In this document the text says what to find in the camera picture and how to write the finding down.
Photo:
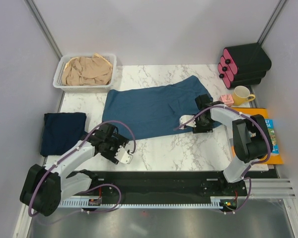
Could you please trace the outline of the blue t shirt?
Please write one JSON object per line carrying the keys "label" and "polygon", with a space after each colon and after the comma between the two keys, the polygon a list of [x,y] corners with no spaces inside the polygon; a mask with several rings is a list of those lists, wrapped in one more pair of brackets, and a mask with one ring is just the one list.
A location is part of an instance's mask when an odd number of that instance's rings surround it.
{"label": "blue t shirt", "polygon": [[195,99],[209,95],[196,76],[166,86],[110,90],[107,94],[102,121],[113,120],[119,134],[135,139],[192,132],[191,128],[177,129],[182,115],[199,112]]}

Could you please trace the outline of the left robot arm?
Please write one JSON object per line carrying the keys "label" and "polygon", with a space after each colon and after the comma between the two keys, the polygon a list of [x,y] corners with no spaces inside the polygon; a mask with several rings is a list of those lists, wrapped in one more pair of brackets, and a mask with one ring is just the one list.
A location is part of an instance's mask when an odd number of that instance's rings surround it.
{"label": "left robot arm", "polygon": [[119,134],[117,123],[110,120],[97,125],[57,161],[29,169],[20,202],[27,205],[30,217],[50,216],[62,201],[76,194],[97,193],[97,175],[88,170],[76,171],[97,154],[114,164],[131,162],[135,149],[127,149],[129,139]]}

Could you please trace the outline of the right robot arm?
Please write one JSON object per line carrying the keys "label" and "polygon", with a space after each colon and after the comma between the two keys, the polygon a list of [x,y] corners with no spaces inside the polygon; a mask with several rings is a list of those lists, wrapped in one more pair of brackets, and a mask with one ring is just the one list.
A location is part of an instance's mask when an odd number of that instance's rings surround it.
{"label": "right robot arm", "polygon": [[229,195],[235,190],[235,182],[241,181],[252,165],[267,161],[273,151],[265,119],[260,114],[245,115],[220,101],[212,102],[206,94],[195,102],[200,112],[194,116],[193,133],[212,132],[216,123],[232,130],[235,157],[217,184],[221,194]]}

